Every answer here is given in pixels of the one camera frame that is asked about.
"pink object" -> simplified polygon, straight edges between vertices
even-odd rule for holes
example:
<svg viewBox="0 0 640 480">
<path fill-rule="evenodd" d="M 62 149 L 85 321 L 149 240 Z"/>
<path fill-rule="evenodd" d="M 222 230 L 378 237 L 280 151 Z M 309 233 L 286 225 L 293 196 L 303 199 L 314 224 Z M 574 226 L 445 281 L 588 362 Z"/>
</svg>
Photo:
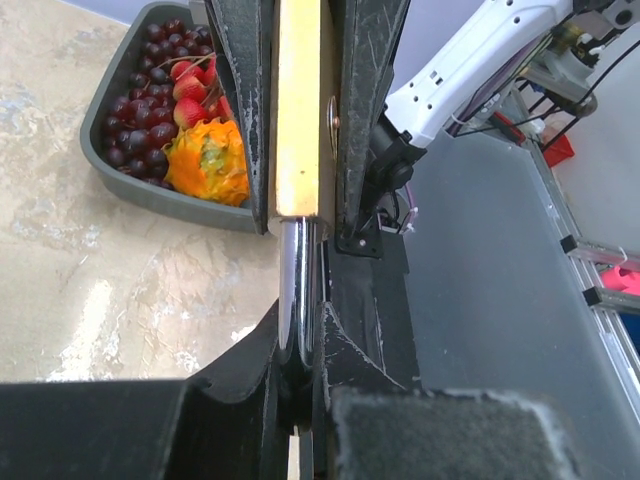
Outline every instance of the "pink object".
<svg viewBox="0 0 640 480">
<path fill-rule="evenodd" d="M 602 275 L 602 283 L 606 288 L 618 292 L 640 295 L 640 273 L 626 268 L 614 267 Z"/>
</svg>

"red object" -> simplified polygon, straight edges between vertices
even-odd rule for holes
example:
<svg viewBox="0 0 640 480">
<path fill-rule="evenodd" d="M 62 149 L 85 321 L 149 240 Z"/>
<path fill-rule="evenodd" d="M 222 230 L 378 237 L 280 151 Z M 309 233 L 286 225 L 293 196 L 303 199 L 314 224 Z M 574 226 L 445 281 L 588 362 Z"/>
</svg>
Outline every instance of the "red object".
<svg viewBox="0 0 640 480">
<path fill-rule="evenodd" d="M 569 142 L 566 135 L 563 135 L 556 140 L 553 145 L 547 148 L 543 155 L 547 165 L 551 168 L 567 158 L 573 157 L 575 154 L 573 148 L 571 148 L 571 142 Z"/>
</svg>

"white wall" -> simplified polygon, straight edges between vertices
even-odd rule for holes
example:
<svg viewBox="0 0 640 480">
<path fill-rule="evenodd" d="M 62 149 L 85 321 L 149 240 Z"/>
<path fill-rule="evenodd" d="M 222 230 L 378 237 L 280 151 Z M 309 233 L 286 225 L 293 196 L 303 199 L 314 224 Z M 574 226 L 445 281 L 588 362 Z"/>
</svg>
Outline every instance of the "white wall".
<svg viewBox="0 0 640 480">
<path fill-rule="evenodd" d="M 603 53 L 593 82 L 640 39 L 640 24 Z M 597 87 L 597 111 L 568 137 L 576 156 L 554 168 L 585 237 L 640 252 L 640 48 Z"/>
</svg>

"metal rod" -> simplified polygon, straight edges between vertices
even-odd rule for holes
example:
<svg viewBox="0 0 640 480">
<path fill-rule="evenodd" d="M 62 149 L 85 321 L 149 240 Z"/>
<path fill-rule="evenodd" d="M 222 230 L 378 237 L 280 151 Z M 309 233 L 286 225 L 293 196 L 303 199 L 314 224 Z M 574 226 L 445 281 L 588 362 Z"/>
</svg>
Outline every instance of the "metal rod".
<svg viewBox="0 0 640 480">
<path fill-rule="evenodd" d="M 620 313 L 640 314 L 640 297 L 602 287 L 592 287 L 582 292 L 587 304 L 594 308 L 614 310 Z"/>
<path fill-rule="evenodd" d="M 596 243 L 574 235 L 563 238 L 560 244 L 570 257 L 640 272 L 640 254 L 637 252 L 606 243 Z"/>
<path fill-rule="evenodd" d="M 312 366 L 317 252 L 315 222 L 307 218 L 282 221 L 278 346 L 285 370 Z"/>
<path fill-rule="evenodd" d="M 536 103 L 534 103 L 529 107 L 529 113 L 533 112 L 536 108 L 542 105 L 542 102 L 544 102 L 546 99 L 547 99 L 547 96 L 542 95 L 538 100 L 536 100 Z"/>
</svg>

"chrome cylinder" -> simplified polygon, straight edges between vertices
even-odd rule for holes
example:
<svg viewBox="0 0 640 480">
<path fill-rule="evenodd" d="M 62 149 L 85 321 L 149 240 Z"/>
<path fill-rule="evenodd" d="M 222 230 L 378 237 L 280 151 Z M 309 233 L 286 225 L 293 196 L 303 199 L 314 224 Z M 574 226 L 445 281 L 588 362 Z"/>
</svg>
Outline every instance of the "chrome cylinder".
<svg viewBox="0 0 640 480">
<path fill-rule="evenodd" d="M 318 300 L 318 225 L 308 218 L 280 225 L 278 345 L 282 365 L 299 370 L 313 363 L 313 319 Z"/>
</svg>

